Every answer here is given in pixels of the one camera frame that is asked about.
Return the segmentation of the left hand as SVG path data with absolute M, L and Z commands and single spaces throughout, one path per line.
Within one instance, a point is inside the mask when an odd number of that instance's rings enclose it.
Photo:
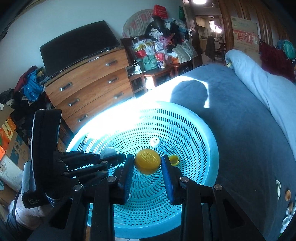
M 13 224 L 20 225 L 29 230 L 35 230 L 44 223 L 45 218 L 52 209 L 53 207 L 50 204 L 25 208 L 22 197 L 19 195 L 14 201 L 12 212 L 9 214 L 7 221 L 12 221 Z

